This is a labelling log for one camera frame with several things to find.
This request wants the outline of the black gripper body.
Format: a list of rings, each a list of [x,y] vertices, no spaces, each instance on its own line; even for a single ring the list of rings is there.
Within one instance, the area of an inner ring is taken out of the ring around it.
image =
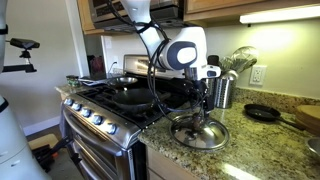
[[[207,70],[198,70],[195,67],[185,68],[183,75],[192,82],[193,90],[200,96],[201,114],[204,117],[208,117],[209,113],[214,109],[214,78],[208,75]]]

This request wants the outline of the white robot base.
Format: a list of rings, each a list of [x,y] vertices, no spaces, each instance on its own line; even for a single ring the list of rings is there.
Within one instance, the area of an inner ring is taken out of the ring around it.
[[[7,0],[0,0],[0,71],[4,70]],[[51,180],[32,154],[9,102],[0,96],[0,180]]]

